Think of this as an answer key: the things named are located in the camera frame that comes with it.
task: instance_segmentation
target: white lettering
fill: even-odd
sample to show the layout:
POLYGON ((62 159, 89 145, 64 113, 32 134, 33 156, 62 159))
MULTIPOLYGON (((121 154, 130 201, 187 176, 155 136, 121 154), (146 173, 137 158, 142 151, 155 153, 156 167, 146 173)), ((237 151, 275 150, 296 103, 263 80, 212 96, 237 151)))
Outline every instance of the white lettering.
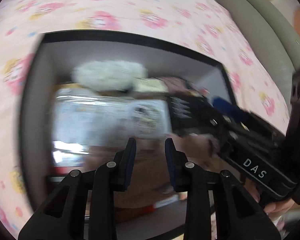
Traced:
POLYGON ((249 167, 251 164, 251 160, 250 159, 246 159, 246 161, 243 163, 244 166, 249 167))
POLYGON ((261 175, 259 174, 259 177, 260 177, 260 178, 263 178, 263 177, 265 176, 265 174, 267 174, 266 171, 261 171, 261 175))
POLYGON ((253 168, 251 169, 251 171, 254 171, 254 173, 256 173, 256 172, 257 172, 257 169, 258 169, 258 165, 255 166, 255 167, 253 167, 253 168))

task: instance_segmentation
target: metal screw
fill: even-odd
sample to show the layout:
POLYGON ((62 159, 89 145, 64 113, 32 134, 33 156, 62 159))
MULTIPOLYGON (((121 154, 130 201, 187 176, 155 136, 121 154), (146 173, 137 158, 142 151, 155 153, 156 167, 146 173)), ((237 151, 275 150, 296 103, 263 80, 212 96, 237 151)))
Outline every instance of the metal screw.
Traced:
POLYGON ((238 136, 237 136, 237 134, 236 134, 235 132, 229 131, 229 134, 230 134, 230 136, 231 136, 233 139, 237 140, 238 136))
POLYGON ((228 116, 224 115, 223 118, 224 118, 227 122, 231 122, 231 119, 230 119, 228 116))
POLYGON ((230 175, 231 175, 230 171, 228 171, 228 170, 222 170, 221 174, 222 174, 222 176, 224 176, 226 178, 230 177, 230 175))
POLYGON ((115 162, 108 162, 107 163, 107 167, 108 168, 113 168, 113 167, 115 167, 117 164, 115 163, 115 162))
POLYGON ((211 123, 213 126, 216 126, 216 125, 218 124, 217 121, 214 120, 214 119, 211 119, 211 120, 210 120, 210 123, 211 123))
POLYGON ((79 170, 73 170, 70 172, 70 176, 71 177, 76 177, 80 174, 80 171, 79 170))
POLYGON ((194 167, 194 163, 192 163, 192 162, 187 162, 187 163, 185 164, 185 166, 186 166, 186 168, 188 168, 188 169, 192 169, 192 168, 194 167))

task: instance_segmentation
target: white fluffy object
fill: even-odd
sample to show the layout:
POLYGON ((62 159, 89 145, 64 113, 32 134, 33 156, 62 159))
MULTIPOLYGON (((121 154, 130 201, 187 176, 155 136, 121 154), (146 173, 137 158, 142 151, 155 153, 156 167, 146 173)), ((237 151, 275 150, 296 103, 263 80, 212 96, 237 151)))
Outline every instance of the white fluffy object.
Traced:
POLYGON ((132 87, 135 78, 147 77, 143 65, 128 61, 91 61, 72 71, 72 79, 95 91, 123 91, 132 87))

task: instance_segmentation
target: transparent plastic wrapper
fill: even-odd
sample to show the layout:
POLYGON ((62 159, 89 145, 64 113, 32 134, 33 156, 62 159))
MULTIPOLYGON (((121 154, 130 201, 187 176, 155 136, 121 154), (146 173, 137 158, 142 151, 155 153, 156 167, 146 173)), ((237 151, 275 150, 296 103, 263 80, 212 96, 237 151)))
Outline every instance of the transparent plastic wrapper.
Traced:
POLYGON ((171 133, 167 103, 99 96, 84 88, 62 88, 52 107, 52 154, 56 167, 98 168, 137 140, 138 159, 163 148, 171 133))

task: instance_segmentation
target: floral patterned fabric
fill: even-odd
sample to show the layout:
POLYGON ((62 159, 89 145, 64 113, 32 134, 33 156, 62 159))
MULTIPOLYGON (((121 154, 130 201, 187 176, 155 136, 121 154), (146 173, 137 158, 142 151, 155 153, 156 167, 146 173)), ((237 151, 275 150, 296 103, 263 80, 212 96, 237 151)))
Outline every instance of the floral patterned fabric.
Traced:
POLYGON ((115 30, 173 42, 224 64, 237 103, 285 132, 288 110, 229 13, 214 0, 2 0, 0 220, 17 237, 32 210, 18 159, 20 94, 41 33, 115 30))

